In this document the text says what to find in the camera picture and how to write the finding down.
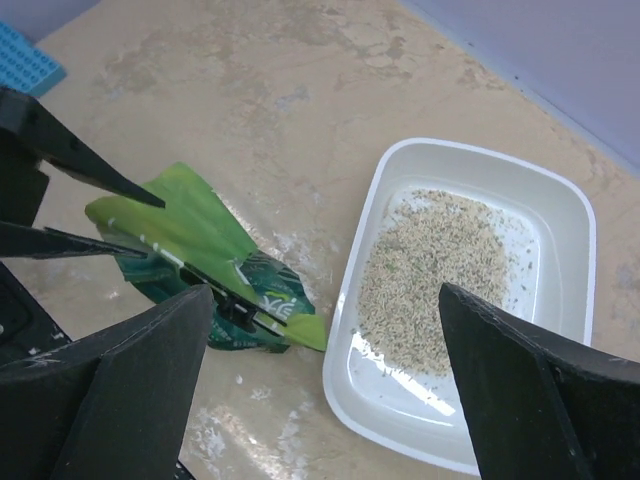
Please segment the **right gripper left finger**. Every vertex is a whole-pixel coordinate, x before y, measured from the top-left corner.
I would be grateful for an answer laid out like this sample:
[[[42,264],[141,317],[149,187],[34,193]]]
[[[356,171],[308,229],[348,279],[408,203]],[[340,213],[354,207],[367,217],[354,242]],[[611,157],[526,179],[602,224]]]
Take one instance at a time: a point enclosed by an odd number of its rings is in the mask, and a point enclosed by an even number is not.
[[[212,310],[192,287],[2,366],[2,478],[174,478]]]

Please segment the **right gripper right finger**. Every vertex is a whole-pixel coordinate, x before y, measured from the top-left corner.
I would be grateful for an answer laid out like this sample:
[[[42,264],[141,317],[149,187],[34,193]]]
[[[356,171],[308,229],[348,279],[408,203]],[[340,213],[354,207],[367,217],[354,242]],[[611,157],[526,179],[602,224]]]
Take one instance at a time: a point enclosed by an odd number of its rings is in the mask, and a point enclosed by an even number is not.
[[[481,478],[638,478],[638,363],[453,284],[439,312]]]

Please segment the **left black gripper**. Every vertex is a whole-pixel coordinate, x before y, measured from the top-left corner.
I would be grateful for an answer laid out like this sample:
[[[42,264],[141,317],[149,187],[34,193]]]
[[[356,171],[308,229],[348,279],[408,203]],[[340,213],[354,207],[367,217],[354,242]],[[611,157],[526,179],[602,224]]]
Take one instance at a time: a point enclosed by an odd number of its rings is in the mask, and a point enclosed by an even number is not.
[[[40,170],[42,160],[82,183],[149,206],[165,206],[162,199],[115,170],[36,98],[3,87],[0,179],[1,220],[5,222],[1,222],[2,258],[147,256],[144,251],[48,227],[41,230],[23,226],[34,223],[49,184],[49,177]]]

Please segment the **black bag clip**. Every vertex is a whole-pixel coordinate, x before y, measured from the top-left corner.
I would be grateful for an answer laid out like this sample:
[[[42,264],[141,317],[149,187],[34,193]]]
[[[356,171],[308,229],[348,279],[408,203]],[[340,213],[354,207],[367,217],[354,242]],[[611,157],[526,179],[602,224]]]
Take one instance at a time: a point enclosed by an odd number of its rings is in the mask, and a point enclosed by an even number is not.
[[[255,333],[257,328],[261,328],[273,336],[284,336],[280,328],[287,327],[285,321],[278,319],[258,304],[244,298],[193,265],[185,263],[181,266],[179,276],[190,286],[207,285],[212,290],[217,303],[217,313],[235,326],[248,333]]]

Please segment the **green litter bag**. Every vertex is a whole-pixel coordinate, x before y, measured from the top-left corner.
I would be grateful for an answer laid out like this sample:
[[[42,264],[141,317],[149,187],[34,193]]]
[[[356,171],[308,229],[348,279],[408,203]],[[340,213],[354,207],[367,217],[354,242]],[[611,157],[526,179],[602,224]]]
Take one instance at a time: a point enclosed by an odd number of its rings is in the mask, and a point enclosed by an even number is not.
[[[144,186],[164,200],[163,208],[119,195],[99,198],[85,208],[105,241],[146,251],[144,259],[117,257],[128,283],[159,304],[192,287],[179,276],[179,268],[188,263],[287,323],[280,328],[283,337],[261,328],[248,333],[221,317],[214,300],[210,347],[273,353],[292,345],[326,350],[325,321],[299,275],[263,252],[191,167],[176,163]]]

